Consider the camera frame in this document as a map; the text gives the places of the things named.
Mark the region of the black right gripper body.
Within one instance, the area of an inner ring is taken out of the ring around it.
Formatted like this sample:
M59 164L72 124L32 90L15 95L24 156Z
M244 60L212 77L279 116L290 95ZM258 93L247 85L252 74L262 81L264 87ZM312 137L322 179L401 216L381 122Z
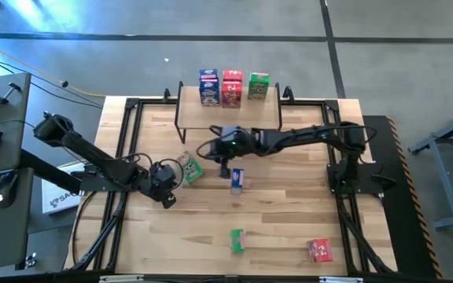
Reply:
M253 129L240 128L235 143L223 142L217 135L208 143L209 150L206 153L206 159L219 164L220 178L230 178L231 169L228 167L230 160L256 151L258 132Z

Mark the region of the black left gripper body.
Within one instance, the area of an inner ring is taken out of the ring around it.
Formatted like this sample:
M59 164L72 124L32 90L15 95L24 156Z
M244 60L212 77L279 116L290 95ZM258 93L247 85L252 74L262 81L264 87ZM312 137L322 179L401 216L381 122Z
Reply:
M149 170L149 188L146 190L146 196L150 197L156 202L161 202L163 208L170 208L176 202L175 195L172 192L176 185L176 181L169 184L153 182Z

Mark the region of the green Apple Jacks cereal box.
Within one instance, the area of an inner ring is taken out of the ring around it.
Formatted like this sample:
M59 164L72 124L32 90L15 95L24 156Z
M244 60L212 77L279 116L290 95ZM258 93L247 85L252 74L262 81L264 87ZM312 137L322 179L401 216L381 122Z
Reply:
M242 253L245 250L245 231L243 229L230 231L230 247L233 253Z
M187 183L193 182L204 174L202 167L188 151L184 151L177 158L177 161L182 166L184 179Z
M248 99L264 101L270 83L270 75L267 73L252 72L249 76Z

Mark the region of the red Froot Loops cereal box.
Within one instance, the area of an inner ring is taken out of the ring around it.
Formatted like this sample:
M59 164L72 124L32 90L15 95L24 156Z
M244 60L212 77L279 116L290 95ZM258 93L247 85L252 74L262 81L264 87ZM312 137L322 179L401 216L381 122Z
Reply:
M221 103L223 108L241 107L242 84L240 81L223 81Z
M310 240L307 243L309 259L313 263L332 262L332 250L328 238Z
M241 82L243 79L243 71L237 69L224 69L223 80L224 81L237 81Z

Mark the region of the wooden shelf black metal legs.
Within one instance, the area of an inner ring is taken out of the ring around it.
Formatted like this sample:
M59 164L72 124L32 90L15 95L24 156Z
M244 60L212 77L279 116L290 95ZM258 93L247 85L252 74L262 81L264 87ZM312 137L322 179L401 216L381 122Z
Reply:
M242 91L240 108L202 106L197 86L179 82L175 128L181 143L186 143L187 130L207 130L211 125L239 125L280 130L282 127L279 84L269 86L265 101L249 100L248 88Z

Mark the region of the white printed box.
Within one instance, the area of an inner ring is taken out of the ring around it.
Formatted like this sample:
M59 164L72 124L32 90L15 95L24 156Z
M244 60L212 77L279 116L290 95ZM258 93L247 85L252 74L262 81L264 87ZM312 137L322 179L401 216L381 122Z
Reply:
M53 214L79 205L81 196L70 193L66 189L42 180L42 213Z

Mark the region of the black diagonal support bar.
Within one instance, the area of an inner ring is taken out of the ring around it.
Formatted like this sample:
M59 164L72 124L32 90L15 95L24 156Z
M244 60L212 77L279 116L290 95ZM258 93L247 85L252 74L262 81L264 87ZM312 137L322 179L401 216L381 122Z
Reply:
M46 161L24 149L20 151L18 168L31 168L39 178L45 179L70 193L79 195L81 181L78 178L48 164Z

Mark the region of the black computer mouse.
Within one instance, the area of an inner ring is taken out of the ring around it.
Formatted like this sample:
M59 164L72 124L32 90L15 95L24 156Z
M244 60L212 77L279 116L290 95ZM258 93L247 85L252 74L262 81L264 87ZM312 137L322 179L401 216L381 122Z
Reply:
M0 208L7 208L15 201L17 180L16 171L8 172L0 177Z

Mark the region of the black mat hazard stripe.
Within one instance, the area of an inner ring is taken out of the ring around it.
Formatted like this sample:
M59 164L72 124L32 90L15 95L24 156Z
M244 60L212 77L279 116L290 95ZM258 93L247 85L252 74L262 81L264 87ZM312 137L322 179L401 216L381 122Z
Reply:
M390 116L364 116L363 120L377 130L377 136L370 142L373 160L383 166L384 176L396 181L394 187L385 191L383 207L398 271L414 277L441 278L396 121Z

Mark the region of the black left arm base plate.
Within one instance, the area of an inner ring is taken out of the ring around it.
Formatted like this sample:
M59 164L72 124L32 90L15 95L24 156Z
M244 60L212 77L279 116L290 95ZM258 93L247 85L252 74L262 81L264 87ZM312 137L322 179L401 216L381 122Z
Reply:
M94 165L84 165L79 173L81 184L79 189L83 192L130 192L130 185L109 179Z

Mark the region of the silver metal bracket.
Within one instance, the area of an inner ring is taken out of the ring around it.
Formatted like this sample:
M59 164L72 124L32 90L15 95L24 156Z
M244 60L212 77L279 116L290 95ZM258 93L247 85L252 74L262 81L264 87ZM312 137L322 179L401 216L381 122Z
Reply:
M141 283L143 281L142 275L123 274L100 276L98 283Z
M320 277L319 283L364 283L360 277Z

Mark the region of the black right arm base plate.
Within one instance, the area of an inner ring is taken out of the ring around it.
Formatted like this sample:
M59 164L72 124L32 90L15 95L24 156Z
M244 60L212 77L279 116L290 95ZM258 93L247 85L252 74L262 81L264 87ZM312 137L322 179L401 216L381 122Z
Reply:
M382 193L379 181L374 181L373 176L381 173L380 164L353 164L345 162L328 164L326 173L330 192L332 194L349 193Z

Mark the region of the blue-grey metal table frame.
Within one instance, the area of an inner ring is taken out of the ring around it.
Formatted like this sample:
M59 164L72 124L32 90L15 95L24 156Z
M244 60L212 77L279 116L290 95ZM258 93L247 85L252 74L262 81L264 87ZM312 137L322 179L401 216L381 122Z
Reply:
M442 218L433 222L433 227L436 230L453 227L453 185L449 177L450 172L446 169L442 155L440 153L440 145L453 146L453 121L448 126L430 133L428 137L423 138L417 143L408 148L411 155L418 155L421 151L428 149L433 154L436 171L443 185L447 202L450 205L451 217Z

